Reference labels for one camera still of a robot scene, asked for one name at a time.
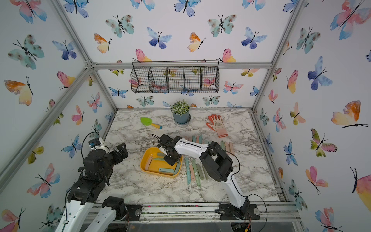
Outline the small teal folding knife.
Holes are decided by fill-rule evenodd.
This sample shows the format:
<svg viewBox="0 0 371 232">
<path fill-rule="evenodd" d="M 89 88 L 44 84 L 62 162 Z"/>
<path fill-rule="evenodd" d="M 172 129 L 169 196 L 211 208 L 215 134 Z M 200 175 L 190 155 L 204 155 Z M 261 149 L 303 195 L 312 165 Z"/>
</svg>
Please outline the small teal folding knife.
<svg viewBox="0 0 371 232">
<path fill-rule="evenodd" d="M 168 168 L 159 168 L 158 171 L 160 173 L 165 173 L 165 174 L 171 174 L 171 175 L 174 174 L 174 170 L 173 169 L 168 169 Z"/>
</svg>

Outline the brownish pink folding knife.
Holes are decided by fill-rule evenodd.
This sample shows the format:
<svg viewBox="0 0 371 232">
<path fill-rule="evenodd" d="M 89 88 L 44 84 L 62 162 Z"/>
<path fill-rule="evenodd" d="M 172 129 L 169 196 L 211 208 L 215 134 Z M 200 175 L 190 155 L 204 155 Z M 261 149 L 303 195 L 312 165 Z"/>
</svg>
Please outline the brownish pink folding knife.
<svg viewBox="0 0 371 232">
<path fill-rule="evenodd" d="M 191 180 L 194 181 L 195 180 L 195 173 L 194 173 L 193 165 L 190 164 L 189 169 L 190 169 L 190 174 L 191 174 Z"/>
</svg>

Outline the green ceramic knife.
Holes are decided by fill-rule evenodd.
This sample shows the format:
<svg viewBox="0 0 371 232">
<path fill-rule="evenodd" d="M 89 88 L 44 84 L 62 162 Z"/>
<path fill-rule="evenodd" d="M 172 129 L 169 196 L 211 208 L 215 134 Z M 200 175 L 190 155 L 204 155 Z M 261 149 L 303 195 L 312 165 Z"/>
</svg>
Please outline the green ceramic knife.
<svg viewBox="0 0 371 232">
<path fill-rule="evenodd" d="M 222 147 L 223 150 L 226 149 L 224 140 L 221 140 L 220 146 Z"/>
<path fill-rule="evenodd" d="M 192 165 L 193 165 L 193 169 L 194 169 L 194 174 L 195 174 L 195 179 L 196 179 L 196 182 L 197 182 L 197 186 L 200 188 L 201 187 L 200 175 L 199 175 L 197 165 L 196 165 L 196 162 L 195 162 L 194 159 L 192 160 Z"/>
</svg>

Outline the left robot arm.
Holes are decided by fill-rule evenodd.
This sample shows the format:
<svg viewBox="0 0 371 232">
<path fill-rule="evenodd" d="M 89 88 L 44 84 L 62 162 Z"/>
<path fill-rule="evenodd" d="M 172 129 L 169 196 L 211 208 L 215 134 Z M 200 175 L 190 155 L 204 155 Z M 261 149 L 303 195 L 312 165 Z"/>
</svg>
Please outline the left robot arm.
<svg viewBox="0 0 371 232">
<path fill-rule="evenodd" d="M 79 179 L 72 185 L 65 198 L 65 208 L 56 228 L 57 232 L 79 232 L 96 203 L 102 190 L 110 185 L 113 168 L 128 157 L 125 143 L 116 150 L 108 151 L 104 146 L 92 148 L 79 168 Z M 87 232 L 104 232 L 114 221 L 128 223 L 129 212 L 125 200 L 118 197 L 106 198 L 90 223 Z"/>
</svg>

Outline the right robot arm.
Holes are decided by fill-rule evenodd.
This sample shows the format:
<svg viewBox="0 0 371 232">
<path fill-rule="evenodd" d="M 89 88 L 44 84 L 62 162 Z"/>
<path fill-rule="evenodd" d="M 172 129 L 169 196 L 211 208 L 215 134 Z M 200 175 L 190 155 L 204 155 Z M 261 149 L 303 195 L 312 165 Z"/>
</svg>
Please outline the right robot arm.
<svg viewBox="0 0 371 232">
<path fill-rule="evenodd" d="M 218 143 L 198 144 L 180 136 L 171 138 L 166 134 L 158 138 L 157 142 L 157 146 L 165 154 L 165 161 L 168 164 L 175 164 L 183 156 L 199 159 L 209 177 L 222 184 L 230 203 L 227 204 L 229 209 L 224 210 L 225 213 L 221 215 L 221 218 L 226 220 L 235 218 L 260 219 L 257 206 L 250 203 L 247 196 L 242 195 L 242 190 L 235 180 L 232 159 Z"/>
</svg>

